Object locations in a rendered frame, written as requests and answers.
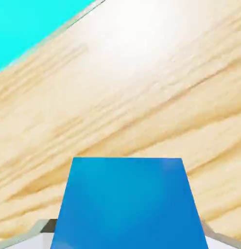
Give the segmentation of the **small blue cube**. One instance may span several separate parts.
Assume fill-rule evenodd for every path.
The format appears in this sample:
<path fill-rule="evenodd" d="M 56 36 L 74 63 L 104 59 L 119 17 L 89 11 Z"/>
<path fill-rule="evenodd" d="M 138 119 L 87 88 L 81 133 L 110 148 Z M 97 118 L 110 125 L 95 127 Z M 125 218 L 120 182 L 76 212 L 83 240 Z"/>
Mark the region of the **small blue cube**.
<path fill-rule="evenodd" d="M 208 249 L 179 158 L 74 158 L 51 249 Z"/>

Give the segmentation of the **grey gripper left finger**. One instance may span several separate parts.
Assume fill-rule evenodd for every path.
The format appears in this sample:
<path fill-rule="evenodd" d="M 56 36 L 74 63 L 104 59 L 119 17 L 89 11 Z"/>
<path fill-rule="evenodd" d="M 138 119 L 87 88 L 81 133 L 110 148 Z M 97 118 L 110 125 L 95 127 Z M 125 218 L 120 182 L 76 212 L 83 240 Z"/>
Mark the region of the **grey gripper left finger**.
<path fill-rule="evenodd" d="M 0 241 L 0 249 L 51 249 L 57 219 L 41 219 L 27 232 Z"/>

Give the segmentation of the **large cyan box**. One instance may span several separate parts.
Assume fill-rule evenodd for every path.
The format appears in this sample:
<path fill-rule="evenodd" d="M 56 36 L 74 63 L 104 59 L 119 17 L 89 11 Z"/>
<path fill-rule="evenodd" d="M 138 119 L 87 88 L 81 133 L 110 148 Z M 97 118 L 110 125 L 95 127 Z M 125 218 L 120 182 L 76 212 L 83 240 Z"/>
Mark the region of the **large cyan box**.
<path fill-rule="evenodd" d="M 0 71 L 104 0 L 0 0 Z"/>

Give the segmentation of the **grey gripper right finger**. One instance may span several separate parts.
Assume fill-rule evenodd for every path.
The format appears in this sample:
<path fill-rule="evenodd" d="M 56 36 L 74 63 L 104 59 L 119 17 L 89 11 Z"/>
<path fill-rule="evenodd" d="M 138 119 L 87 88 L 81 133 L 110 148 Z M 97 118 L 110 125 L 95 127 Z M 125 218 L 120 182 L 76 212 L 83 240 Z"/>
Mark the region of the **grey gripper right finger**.
<path fill-rule="evenodd" d="M 241 249 L 241 241 L 216 233 L 204 220 L 201 220 L 208 249 Z"/>

